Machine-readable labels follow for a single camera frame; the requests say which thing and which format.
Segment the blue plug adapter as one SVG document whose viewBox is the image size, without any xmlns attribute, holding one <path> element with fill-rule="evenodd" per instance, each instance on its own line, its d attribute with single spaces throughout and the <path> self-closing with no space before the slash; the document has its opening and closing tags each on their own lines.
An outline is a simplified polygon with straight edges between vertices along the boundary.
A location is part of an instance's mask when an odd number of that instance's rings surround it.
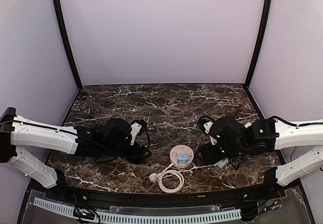
<svg viewBox="0 0 323 224">
<path fill-rule="evenodd" d="M 187 164 L 188 160 L 189 160 L 189 155 L 188 154 L 179 153 L 177 155 L 177 164 L 179 164 L 179 165 Z"/>
</svg>

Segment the pink round power socket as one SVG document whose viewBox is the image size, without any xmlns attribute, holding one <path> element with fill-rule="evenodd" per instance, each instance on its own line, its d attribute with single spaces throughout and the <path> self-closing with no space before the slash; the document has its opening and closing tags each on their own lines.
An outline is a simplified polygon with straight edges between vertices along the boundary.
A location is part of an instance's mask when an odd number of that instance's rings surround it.
<svg viewBox="0 0 323 224">
<path fill-rule="evenodd" d="M 194 152 L 187 145 L 176 145 L 170 151 L 170 163 L 178 169 L 189 167 L 194 160 Z"/>
</svg>

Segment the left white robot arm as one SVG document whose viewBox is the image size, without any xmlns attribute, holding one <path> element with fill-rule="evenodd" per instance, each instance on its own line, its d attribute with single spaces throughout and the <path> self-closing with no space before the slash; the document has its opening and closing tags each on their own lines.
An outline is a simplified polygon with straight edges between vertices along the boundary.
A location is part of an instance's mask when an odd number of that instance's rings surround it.
<svg viewBox="0 0 323 224">
<path fill-rule="evenodd" d="M 144 120 L 127 123 L 110 118 L 104 125 L 92 128 L 63 127 L 31 121 L 9 107 L 1 116 L 1 162 L 13 165 L 46 189 L 64 191 L 64 173 L 38 160 L 25 146 L 95 159 L 108 155 L 141 164 L 151 156 L 150 143 L 141 145 L 136 138 L 147 133 Z"/>
</svg>

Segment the white multicolour power strip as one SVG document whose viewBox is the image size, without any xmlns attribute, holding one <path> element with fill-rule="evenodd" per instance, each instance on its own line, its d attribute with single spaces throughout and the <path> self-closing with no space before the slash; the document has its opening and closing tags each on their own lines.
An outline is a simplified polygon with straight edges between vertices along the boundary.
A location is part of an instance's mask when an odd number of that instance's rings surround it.
<svg viewBox="0 0 323 224">
<path fill-rule="evenodd" d="M 229 163 L 228 158 L 224 158 L 222 160 L 220 160 L 219 162 L 216 163 L 216 166 L 218 166 L 219 168 L 224 168 L 227 164 Z"/>
</svg>

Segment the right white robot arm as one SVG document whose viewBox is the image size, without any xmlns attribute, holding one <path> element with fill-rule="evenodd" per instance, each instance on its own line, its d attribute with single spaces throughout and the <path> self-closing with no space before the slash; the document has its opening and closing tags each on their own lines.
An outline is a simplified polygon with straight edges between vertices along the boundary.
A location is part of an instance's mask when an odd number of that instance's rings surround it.
<svg viewBox="0 0 323 224">
<path fill-rule="evenodd" d="M 306 154 L 265 172 L 268 185 L 287 186 L 294 180 L 322 168 L 322 120 L 289 122 L 281 117 L 256 120 L 242 125 L 232 117 L 214 120 L 201 116 L 198 126 L 210 142 L 198 148 L 204 164 L 223 159 L 261 155 L 290 147 L 313 146 Z"/>
</svg>

